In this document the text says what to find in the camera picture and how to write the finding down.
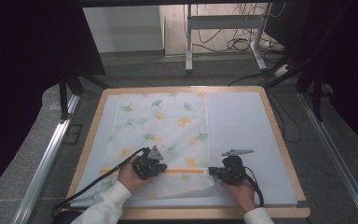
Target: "black cable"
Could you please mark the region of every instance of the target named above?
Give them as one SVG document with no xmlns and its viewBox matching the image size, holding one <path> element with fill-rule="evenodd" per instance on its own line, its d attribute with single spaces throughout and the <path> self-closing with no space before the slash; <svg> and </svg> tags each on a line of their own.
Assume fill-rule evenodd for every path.
<svg viewBox="0 0 358 224">
<path fill-rule="evenodd" d="M 185 36 L 186 36 L 186 39 L 187 39 L 186 18 L 185 18 L 185 5 L 183 5 L 183 24 L 184 24 L 184 28 L 185 28 Z"/>
<path fill-rule="evenodd" d="M 300 142 L 301 139 L 302 139 L 302 136 L 303 136 L 300 127 L 298 126 L 298 124 L 296 123 L 296 121 L 293 119 L 293 117 L 292 117 L 292 116 L 286 111 L 286 109 L 281 105 L 281 102 L 280 102 L 280 100 L 278 99 L 278 97 L 277 97 L 274 93 L 272 93 L 272 92 L 270 92 L 270 94 L 277 100 L 278 105 L 281 107 L 281 109 L 284 111 L 284 113 L 287 114 L 287 116 L 289 117 L 289 119 L 296 125 L 296 128 L 298 129 L 298 132 L 299 132 L 299 137 L 298 137 L 296 140 L 290 140 L 290 139 L 286 138 L 286 136 L 285 136 L 284 134 L 283 134 L 283 139 L 286 140 L 286 141 L 288 141 L 288 142 L 290 142 L 290 143 L 298 143 L 298 142 Z"/>
<path fill-rule="evenodd" d="M 267 48 L 262 47 L 261 45 L 258 46 L 258 49 L 261 52 L 266 52 L 266 53 L 288 54 L 288 52 L 286 52 L 285 50 L 267 49 Z"/>
<path fill-rule="evenodd" d="M 247 175 L 246 173 L 245 175 L 245 179 L 247 179 L 249 181 L 249 183 L 251 183 L 251 185 L 254 187 L 255 192 L 258 195 L 258 199 L 260 201 L 260 207 L 264 207 L 264 197 L 263 197 L 263 193 L 261 192 L 260 187 L 258 187 L 257 184 L 257 180 L 255 179 L 255 174 L 253 173 L 253 171 L 251 169 L 249 169 L 248 167 L 245 167 L 245 169 L 248 169 L 251 173 L 254 179 L 252 179 L 249 175 Z"/>
<path fill-rule="evenodd" d="M 255 33 L 253 33 L 252 31 L 250 31 L 250 30 L 248 30 L 248 29 L 242 29 L 242 31 L 246 31 L 246 32 L 250 33 L 251 35 L 256 35 Z M 273 43 L 273 44 L 281 44 L 280 42 L 267 40 L 267 39 L 265 39 L 265 38 L 263 38 L 263 37 L 261 37 L 260 39 L 265 40 L 265 41 L 268 41 L 268 42 L 271 42 L 271 43 Z"/>
<path fill-rule="evenodd" d="M 269 91 L 267 88 L 265 88 L 266 90 L 266 95 L 267 95 L 267 98 L 269 100 L 269 103 L 272 105 L 272 109 L 275 110 L 276 114 L 278 114 L 278 117 L 281 121 L 281 124 L 282 124 L 282 127 L 279 126 L 279 128 L 281 129 L 281 135 L 282 135 L 282 138 L 284 139 L 285 135 L 286 135 L 286 124 L 283 120 L 283 117 L 282 117 L 282 114 L 279 112 L 278 110 L 278 107 L 274 104 L 274 102 L 271 100 L 271 98 L 269 97 Z"/>
<path fill-rule="evenodd" d="M 305 220 L 307 221 L 308 224 L 312 224 L 309 217 L 306 217 Z"/>
<path fill-rule="evenodd" d="M 243 14 L 244 14 L 244 11 L 245 11 L 245 9 L 246 9 L 246 4 L 245 4 L 245 7 L 243 8 L 243 10 L 241 9 L 241 4 L 238 4 L 237 7 L 234 9 L 234 11 L 235 11 L 238 7 L 240 8 L 241 14 L 243 15 Z M 223 30 L 223 29 L 218 30 L 212 37 L 210 37 L 210 38 L 209 38 L 208 40 L 206 40 L 206 41 L 203 41 L 203 40 L 202 40 L 202 38 L 201 38 L 201 36 L 200 36 L 200 30 L 199 30 L 198 33 L 199 33 L 200 42 L 201 42 L 202 44 L 208 43 L 209 41 L 211 41 L 212 39 L 214 39 L 222 30 Z M 237 34 L 237 32 L 238 32 L 238 29 L 235 31 L 233 37 L 232 37 L 230 40 L 228 40 L 228 42 L 227 42 L 227 48 L 226 48 L 226 49 L 210 49 L 210 48 L 207 48 L 207 47 L 205 47 L 205 46 L 203 46 L 203 45 L 200 45 L 200 44 L 192 44 L 192 45 L 193 45 L 193 46 L 196 46 L 196 47 L 201 47 L 201 48 L 207 49 L 207 50 L 212 51 L 212 52 L 218 52 L 218 53 L 220 53 L 220 52 L 226 52 L 226 51 L 229 51 L 229 50 L 246 51 L 246 50 L 250 47 L 250 40 L 245 39 L 245 38 L 236 38 L 235 35 Z M 238 44 L 238 43 L 243 43 L 243 42 L 248 43 L 248 45 L 246 46 L 246 48 L 240 49 L 240 48 L 238 48 L 238 47 L 236 46 L 236 44 Z"/>
<path fill-rule="evenodd" d="M 208 12 L 209 15 L 211 15 L 211 12 L 208 10 L 208 8 L 206 8 L 206 4 L 205 4 L 205 10 Z"/>
<path fill-rule="evenodd" d="M 211 12 L 206 8 L 206 4 L 205 4 L 205 10 L 207 10 L 208 13 L 211 15 Z M 197 15 L 199 15 L 199 5 L 198 5 L 198 4 L 197 4 Z M 214 39 L 214 37 L 217 36 L 222 30 L 223 30 L 223 29 L 218 30 L 218 31 L 216 32 L 216 34 L 212 35 L 212 37 L 209 38 L 207 41 L 203 41 L 203 40 L 201 39 L 201 34 L 200 34 L 200 30 L 199 30 L 199 39 L 200 39 L 200 42 L 201 42 L 202 44 L 208 43 L 209 41 L 211 41 L 212 39 Z"/>
<path fill-rule="evenodd" d="M 272 60 L 267 58 L 267 55 L 276 55 L 276 54 L 283 54 L 283 53 L 275 53 L 275 52 L 271 52 L 271 53 L 264 53 L 263 54 L 263 59 L 269 63 L 278 63 L 279 60 L 277 62 L 273 62 Z"/>
<path fill-rule="evenodd" d="M 240 77 L 240 78 L 235 79 L 234 81 L 228 83 L 228 86 L 232 86 L 234 83 L 239 82 L 239 81 L 241 81 L 241 80 L 245 80 L 245 79 L 251 78 L 251 77 L 261 76 L 261 75 L 264 75 L 264 74 L 266 74 L 266 73 L 267 73 L 267 72 L 262 72 L 262 73 L 257 73 L 257 74 L 250 75 L 250 76 L 246 76 L 246 77 Z"/>
<path fill-rule="evenodd" d="M 82 195 L 84 192 L 86 192 L 87 190 L 89 190 L 90 188 L 92 188 L 94 185 L 98 184 L 101 180 L 107 178 L 108 176 L 110 176 L 112 173 L 114 173 L 115 171 L 117 171 L 118 169 L 120 169 L 121 167 L 123 167 L 126 163 L 128 163 L 132 157 L 134 157 L 136 154 L 138 154 L 139 152 L 143 151 L 144 148 L 138 149 L 137 151 L 135 151 L 132 155 L 130 155 L 126 160 L 124 160 L 122 163 L 120 163 L 118 166 L 116 166 L 115 168 L 113 168 L 112 170 L 108 171 L 106 174 L 101 175 L 100 177 L 98 177 L 97 179 L 95 179 L 94 181 L 92 181 L 89 185 L 87 185 L 85 188 L 83 188 L 81 191 L 79 191 L 78 193 L 72 195 L 71 197 L 63 200 L 62 202 L 58 203 L 57 205 L 55 205 L 51 211 L 50 214 L 52 217 L 56 217 L 54 212 L 68 204 L 69 202 L 71 202 L 73 199 L 77 198 L 78 196 Z"/>
<path fill-rule="evenodd" d="M 264 72 L 262 72 L 262 73 L 257 73 L 257 74 L 250 75 L 250 76 L 240 77 L 240 78 L 235 79 L 235 80 L 231 81 L 230 83 L 228 83 L 228 86 L 231 86 L 231 85 L 233 85 L 233 84 L 236 83 L 236 82 L 239 82 L 239 81 L 241 81 L 241 80 L 244 80 L 244 79 L 247 79 L 247 78 L 250 78 L 250 77 L 257 77 L 257 76 L 266 75 L 266 77 L 265 77 L 263 80 L 261 80 L 261 81 L 257 84 L 257 85 L 262 86 L 262 87 L 264 88 L 264 86 L 261 85 L 261 83 L 262 83 L 263 81 L 267 81 L 267 80 L 268 80 L 268 77 L 269 77 L 272 73 L 274 73 L 274 72 L 277 70 L 278 67 L 282 66 L 282 65 L 287 61 L 287 59 L 288 59 L 288 56 L 283 56 L 282 58 L 280 58 L 280 60 L 279 60 L 276 64 L 274 64 L 274 66 L 273 66 L 271 69 L 269 69 L 269 70 L 267 70 L 267 71 L 264 71 Z"/>
</svg>

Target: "black curtain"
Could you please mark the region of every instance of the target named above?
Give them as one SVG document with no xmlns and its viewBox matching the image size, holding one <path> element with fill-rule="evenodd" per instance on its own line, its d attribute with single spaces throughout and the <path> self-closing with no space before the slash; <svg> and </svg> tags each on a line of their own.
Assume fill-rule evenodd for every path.
<svg viewBox="0 0 358 224">
<path fill-rule="evenodd" d="M 324 82 L 334 93 L 330 103 L 358 134 L 358 2 L 351 1 L 324 55 Z"/>
<path fill-rule="evenodd" d="M 0 1 L 0 176 L 32 128 L 43 92 L 76 75 L 73 68 L 104 74 L 81 7 Z"/>
</svg>

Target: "white wall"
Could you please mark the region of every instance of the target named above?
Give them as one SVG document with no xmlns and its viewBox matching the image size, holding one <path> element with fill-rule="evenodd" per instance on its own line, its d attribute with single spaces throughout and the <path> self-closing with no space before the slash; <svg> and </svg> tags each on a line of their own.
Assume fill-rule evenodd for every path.
<svg viewBox="0 0 358 224">
<path fill-rule="evenodd" d="M 99 52 L 163 49 L 158 6 L 83 8 Z"/>
</svg>

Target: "wire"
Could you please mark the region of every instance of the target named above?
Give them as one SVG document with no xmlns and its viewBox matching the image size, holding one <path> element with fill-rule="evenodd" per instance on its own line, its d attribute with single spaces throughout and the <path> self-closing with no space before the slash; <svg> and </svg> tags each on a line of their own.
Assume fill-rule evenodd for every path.
<svg viewBox="0 0 358 224">
<path fill-rule="evenodd" d="M 286 140 L 286 141 L 288 141 L 288 142 L 290 142 L 290 143 L 298 143 L 298 142 L 300 142 L 301 139 L 302 139 L 302 136 L 303 136 L 300 127 L 298 126 L 298 124 L 296 123 L 296 121 L 293 119 L 293 117 L 287 112 L 287 110 L 284 109 L 284 107 L 281 105 L 281 102 L 280 102 L 280 100 L 278 99 L 278 97 L 277 97 L 274 93 L 272 93 L 272 92 L 270 92 L 270 94 L 276 99 L 276 101 L 278 102 L 278 105 L 281 107 L 281 109 L 284 111 L 284 113 L 287 114 L 287 116 L 289 117 L 289 119 L 296 125 L 296 128 L 298 129 L 299 137 L 298 137 L 296 140 L 291 140 L 291 139 L 287 138 L 287 137 L 285 136 L 285 134 L 283 134 L 283 139 Z"/>
<path fill-rule="evenodd" d="M 186 31 L 186 18 L 185 18 L 185 5 L 183 5 L 183 24 L 184 24 L 184 28 L 185 28 L 185 36 L 187 39 L 187 31 Z"/>
<path fill-rule="evenodd" d="M 308 224 L 312 224 L 309 217 L 306 217 L 305 220 L 307 221 Z"/>
<path fill-rule="evenodd" d="M 108 176 L 110 176 L 112 173 L 114 173 L 115 171 L 117 171 L 118 169 L 120 169 L 121 167 L 123 167 L 127 162 L 129 162 L 132 157 L 134 157 L 136 154 L 138 154 L 139 152 L 143 151 L 145 148 L 141 148 L 141 149 L 138 149 L 137 151 L 135 151 L 132 155 L 130 155 L 126 160 L 124 160 L 122 163 L 120 163 L 117 167 L 113 168 L 112 170 L 110 170 L 109 172 L 107 172 L 106 174 L 104 175 L 101 175 L 100 177 L 98 177 L 97 179 L 95 179 L 94 181 L 92 181 L 89 185 L 87 185 L 85 188 L 83 188 L 81 191 L 79 191 L 78 193 L 72 195 L 71 197 L 63 200 L 62 202 L 58 203 L 57 205 L 55 205 L 53 207 L 53 209 L 51 209 L 50 211 L 50 214 L 52 217 L 56 217 L 54 212 L 68 204 L 69 202 L 71 202 L 73 199 L 77 198 L 78 196 L 82 195 L 84 192 L 86 192 L 87 190 L 89 190 L 90 188 L 92 188 L 94 185 L 98 184 L 101 180 L 107 178 Z"/>
<path fill-rule="evenodd" d="M 258 73 L 258 74 L 254 74 L 254 75 L 250 75 L 250 76 L 246 76 L 246 77 L 240 77 L 240 78 L 235 79 L 234 81 L 231 81 L 230 83 L 228 83 L 228 86 L 232 86 L 234 83 L 237 83 L 237 82 L 239 82 L 239 81 L 241 81 L 241 80 L 245 80 L 245 79 L 251 78 L 251 77 L 262 76 L 262 75 L 264 75 L 264 74 L 266 74 L 266 72 Z"/>
<path fill-rule="evenodd" d="M 257 184 L 257 180 L 255 179 L 255 174 L 253 173 L 253 171 L 251 169 L 249 169 L 248 167 L 244 166 L 245 169 L 248 169 L 251 173 L 254 179 L 252 179 L 249 175 L 246 174 L 245 172 L 245 179 L 247 179 L 249 181 L 249 183 L 251 183 L 251 185 L 254 187 L 255 192 L 258 195 L 258 200 L 260 201 L 260 207 L 264 207 L 264 197 L 263 197 L 263 193 L 261 192 L 260 187 L 258 187 Z"/>
<path fill-rule="evenodd" d="M 238 8 L 239 11 L 240 11 L 240 14 L 244 15 L 245 10 L 246 10 L 246 6 L 247 6 L 247 5 L 245 4 L 244 8 L 242 9 L 242 8 L 241 8 L 241 7 L 242 7 L 242 4 L 237 4 L 237 7 L 234 8 L 234 10 L 233 10 L 232 13 L 234 13 L 234 12 L 237 10 L 237 8 Z M 252 9 L 254 10 L 254 13 L 255 13 L 255 7 L 252 7 L 252 8 L 249 9 L 248 15 L 251 13 Z M 183 16 L 183 19 L 184 19 L 185 31 L 186 31 L 185 6 L 184 6 L 184 8 L 183 8 L 183 15 L 184 15 L 184 16 Z M 218 34 L 220 34 L 220 32 L 221 32 L 222 30 L 223 30 L 223 29 L 218 30 L 212 37 L 210 37 L 210 38 L 207 39 L 206 41 L 202 40 L 201 35 L 200 35 L 200 30 L 199 30 L 198 33 L 199 33 L 200 42 L 201 42 L 202 44 L 206 44 L 206 43 L 210 42 L 210 41 L 211 41 L 212 39 L 214 39 Z M 237 29 L 237 30 L 235 31 L 233 37 L 232 37 L 230 40 L 228 40 L 228 42 L 227 42 L 227 48 L 226 48 L 226 49 L 210 49 L 210 48 L 205 47 L 204 45 L 200 45 L 200 44 L 192 44 L 192 45 L 195 46 L 195 47 L 204 48 L 204 49 L 207 49 L 207 50 L 209 50 L 209 51 L 218 52 L 218 53 L 226 52 L 226 51 L 229 51 L 229 50 L 234 50 L 234 51 L 246 51 L 247 49 L 250 48 L 251 38 L 249 38 L 249 39 L 246 39 L 246 38 L 236 38 L 236 34 L 237 34 L 238 30 L 239 30 L 239 29 Z M 247 46 L 246 46 L 245 48 L 239 48 L 239 47 L 238 47 L 238 44 L 239 44 L 239 43 L 247 43 Z"/>
<path fill-rule="evenodd" d="M 206 8 L 206 4 L 205 4 L 205 10 L 208 12 L 209 15 L 211 15 L 211 12 L 208 10 L 208 8 Z"/>
<path fill-rule="evenodd" d="M 251 33 L 252 35 L 256 35 L 255 33 L 253 33 L 252 31 L 250 31 L 250 30 L 248 30 L 248 29 L 242 29 L 242 31 L 243 31 L 243 30 L 244 30 L 244 31 L 247 31 L 247 32 L 249 32 L 249 33 Z M 267 40 L 267 39 L 265 39 L 265 38 L 260 38 L 260 39 L 265 40 L 265 41 L 268 41 L 268 42 L 271 42 L 271 43 L 273 43 L 273 44 L 281 44 L 280 42 Z"/>
<path fill-rule="evenodd" d="M 275 53 L 275 52 L 271 52 L 271 53 L 264 53 L 263 54 L 263 59 L 266 60 L 269 63 L 277 63 L 277 62 L 273 62 L 270 59 L 267 58 L 267 55 L 276 55 L 276 54 L 283 54 L 283 53 Z"/>
<path fill-rule="evenodd" d="M 284 123 L 284 120 L 283 120 L 283 117 L 282 117 L 282 114 L 278 111 L 278 107 L 274 104 L 274 102 L 271 100 L 271 98 L 269 97 L 269 94 L 268 94 L 268 90 L 266 90 L 266 94 L 267 94 L 267 98 L 269 100 L 269 103 L 272 105 L 272 108 L 274 109 L 274 111 L 276 112 L 276 114 L 278 114 L 278 117 L 281 121 L 281 124 L 282 124 L 282 127 L 279 126 L 279 128 L 281 129 L 281 132 L 282 132 L 282 137 L 284 139 L 285 135 L 286 135 L 286 124 Z"/>
<path fill-rule="evenodd" d="M 275 18 L 280 17 L 281 14 L 282 14 L 282 12 L 283 12 L 283 10 L 284 10 L 284 7 L 285 7 L 285 6 L 286 6 L 286 3 L 284 2 L 284 3 L 283 3 L 283 7 L 282 7 L 282 9 L 281 9 L 281 12 L 278 14 L 278 16 L 274 16 L 274 15 L 272 15 L 271 13 L 269 13 L 269 15 L 270 15 L 271 17 L 275 17 Z"/>
<path fill-rule="evenodd" d="M 266 88 L 267 83 L 269 82 L 269 77 L 272 76 L 272 74 L 274 74 L 282 65 L 284 65 L 289 60 L 289 57 L 290 56 L 288 54 L 283 54 L 283 57 L 281 57 L 280 60 L 275 63 L 271 69 L 269 69 L 269 73 L 264 77 L 264 80 L 261 80 L 257 85 Z"/>
</svg>

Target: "metal rail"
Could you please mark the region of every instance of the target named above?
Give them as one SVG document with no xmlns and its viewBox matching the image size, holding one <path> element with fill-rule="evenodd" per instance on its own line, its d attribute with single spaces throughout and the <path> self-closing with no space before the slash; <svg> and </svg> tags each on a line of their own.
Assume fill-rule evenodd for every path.
<svg viewBox="0 0 358 224">
<path fill-rule="evenodd" d="M 337 146 L 334 144 L 333 139 L 330 137 L 330 134 L 325 129 L 324 124 L 320 122 L 313 114 L 311 102 L 306 93 L 299 93 L 298 97 L 300 98 L 301 103 L 305 107 L 308 115 L 310 116 L 310 120 L 316 132 L 319 134 L 319 137 L 321 138 L 331 161 L 336 166 L 336 169 L 341 176 L 342 182 L 344 182 L 345 187 L 347 188 L 354 203 L 358 208 L 358 182 L 354 178 L 353 174 L 351 173 L 343 158 L 341 157 Z"/>
<path fill-rule="evenodd" d="M 57 151 L 60 147 L 61 141 L 65 132 L 68 128 L 70 119 L 75 111 L 79 97 L 73 95 L 68 103 L 68 112 L 69 117 L 63 123 L 59 123 L 53 136 L 51 137 L 48 148 L 46 149 L 45 155 L 42 158 L 42 161 L 39 163 L 37 170 L 34 174 L 34 178 L 31 181 L 30 186 L 25 192 L 24 198 L 21 201 L 21 204 L 16 212 L 16 215 L 13 218 L 11 223 L 21 224 L 28 221 L 29 216 L 31 215 L 34 204 L 37 201 L 39 193 L 43 188 L 48 172 L 51 168 L 51 164 L 54 162 L 54 158 L 57 154 Z"/>
</svg>

